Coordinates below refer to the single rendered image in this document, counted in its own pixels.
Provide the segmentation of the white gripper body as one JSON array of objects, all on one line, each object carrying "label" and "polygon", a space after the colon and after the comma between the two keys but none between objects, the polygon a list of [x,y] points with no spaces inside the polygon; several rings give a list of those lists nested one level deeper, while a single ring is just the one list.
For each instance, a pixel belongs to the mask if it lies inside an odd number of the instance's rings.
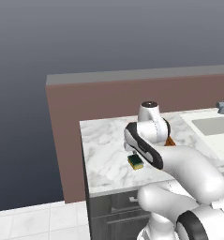
[{"label": "white gripper body", "polygon": [[124,148],[127,152],[131,153],[132,155],[137,155],[137,151],[129,144],[127,144],[127,142],[124,142]]}]

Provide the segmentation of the green and yellow sponge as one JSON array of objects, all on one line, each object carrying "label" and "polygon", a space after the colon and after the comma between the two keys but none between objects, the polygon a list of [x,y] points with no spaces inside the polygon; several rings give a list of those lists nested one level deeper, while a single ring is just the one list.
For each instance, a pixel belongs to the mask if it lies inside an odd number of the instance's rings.
[{"label": "green and yellow sponge", "polygon": [[127,160],[133,170],[138,170],[143,167],[143,161],[137,154],[128,156]]}]

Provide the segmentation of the dark grey drawer front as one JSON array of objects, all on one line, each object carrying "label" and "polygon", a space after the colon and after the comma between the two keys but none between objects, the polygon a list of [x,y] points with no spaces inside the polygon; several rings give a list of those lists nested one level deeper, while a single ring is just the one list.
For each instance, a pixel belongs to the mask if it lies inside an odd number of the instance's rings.
[{"label": "dark grey drawer front", "polygon": [[131,202],[128,197],[137,198],[137,190],[94,197],[89,200],[92,218],[140,209],[138,202]]}]

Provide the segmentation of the dark grey cupboard door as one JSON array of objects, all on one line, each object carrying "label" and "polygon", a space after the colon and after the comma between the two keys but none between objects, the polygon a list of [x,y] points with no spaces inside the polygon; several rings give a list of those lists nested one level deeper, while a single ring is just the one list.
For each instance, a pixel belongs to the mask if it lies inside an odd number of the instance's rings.
[{"label": "dark grey cupboard door", "polygon": [[146,214],[149,213],[135,210],[104,217],[92,217],[89,222],[91,240],[137,240],[139,232],[148,223],[149,218],[114,224],[108,224],[107,221]]}]

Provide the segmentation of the white sink basin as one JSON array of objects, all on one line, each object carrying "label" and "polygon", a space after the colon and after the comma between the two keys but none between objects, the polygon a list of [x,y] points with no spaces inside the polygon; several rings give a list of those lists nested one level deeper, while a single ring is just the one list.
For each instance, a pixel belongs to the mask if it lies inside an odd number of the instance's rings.
[{"label": "white sink basin", "polygon": [[218,113],[218,109],[200,109],[182,113],[181,117],[224,160],[224,114]]}]

